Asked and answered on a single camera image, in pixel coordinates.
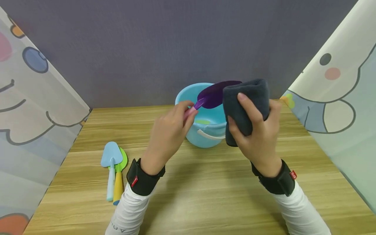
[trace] folded towel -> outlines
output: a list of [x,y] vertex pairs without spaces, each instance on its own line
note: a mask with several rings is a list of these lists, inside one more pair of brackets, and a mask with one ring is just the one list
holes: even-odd
[[244,136],[252,134],[252,123],[243,107],[240,105],[237,95],[245,94],[261,112],[266,120],[269,116],[269,90],[268,84],[264,79],[256,79],[244,82],[234,86],[225,87],[223,90],[223,109],[226,115],[226,143],[231,147],[237,147],[232,134],[229,131],[229,122],[227,116],[235,120],[239,130]]

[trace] black wrist strap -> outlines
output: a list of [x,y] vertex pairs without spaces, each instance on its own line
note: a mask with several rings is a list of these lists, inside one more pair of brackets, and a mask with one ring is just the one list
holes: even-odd
[[127,173],[127,180],[130,188],[135,194],[147,196],[150,195],[158,180],[164,175],[165,172],[166,169],[163,167],[163,169],[157,175],[148,175],[141,169],[141,158],[137,162],[135,159],[133,159]]
[[264,177],[252,164],[252,172],[255,176],[259,177],[260,183],[268,190],[270,193],[273,194],[284,194],[286,196],[290,196],[291,193],[294,191],[295,188],[295,179],[296,174],[294,171],[290,171],[289,167],[282,160],[282,167],[279,174],[274,178]]

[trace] wood grain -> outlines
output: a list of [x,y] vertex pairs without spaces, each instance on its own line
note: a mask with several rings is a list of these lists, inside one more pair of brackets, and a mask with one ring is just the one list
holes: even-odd
[[[24,234],[104,234],[115,206],[106,202],[104,145],[129,161],[145,150],[153,120],[170,106],[94,109]],[[376,234],[376,217],[284,106],[277,152],[332,234]],[[286,234],[277,204],[238,148],[200,149],[184,141],[166,165],[140,234]]]

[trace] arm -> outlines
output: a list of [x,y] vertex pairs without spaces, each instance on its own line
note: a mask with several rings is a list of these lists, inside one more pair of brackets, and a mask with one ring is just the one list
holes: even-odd
[[127,183],[105,235],[138,234],[152,194],[148,196],[137,195]]
[[298,182],[295,182],[295,189],[289,197],[272,195],[279,204],[291,235],[331,234],[328,226],[310,203]]
[[137,181],[134,181],[134,178],[128,179],[125,191],[115,209],[115,214],[111,218],[105,235],[138,234],[149,199],[154,192],[154,186],[159,177],[162,176],[159,173],[183,143],[198,112],[191,113],[184,122],[183,116],[188,106],[193,106],[193,103],[190,101],[180,102],[166,115],[154,122],[149,145],[141,158],[140,164],[137,164],[139,178]]
[[[280,104],[270,100],[270,113],[264,121],[262,114],[245,95],[238,94],[238,101],[252,122],[253,132],[250,136],[244,136],[231,117],[228,117],[229,130],[236,140],[239,149],[258,171],[256,174],[252,169],[259,176],[259,179],[269,178],[268,180],[271,180],[271,182],[276,182],[278,175],[284,171],[282,160],[276,154],[275,150],[279,131]],[[288,181],[292,185],[289,197],[283,194],[283,192],[274,191],[266,187],[270,192],[278,192],[278,194],[272,195],[281,208],[282,216],[286,221],[289,233],[291,235],[330,234],[329,228],[304,195],[299,184],[294,182],[292,178],[291,180]]]

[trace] white bucket handle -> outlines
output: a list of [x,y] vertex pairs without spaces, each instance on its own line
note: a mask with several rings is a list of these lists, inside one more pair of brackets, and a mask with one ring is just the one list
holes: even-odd
[[218,137],[216,137],[216,136],[211,136],[211,135],[208,135],[208,134],[206,134],[205,132],[203,132],[201,129],[199,129],[198,131],[197,131],[197,133],[199,134],[199,135],[202,135],[203,137],[205,137],[205,138],[207,138],[207,139],[212,139],[212,140],[222,140],[222,139],[224,139],[226,136],[225,135],[223,135],[223,136],[218,136]]

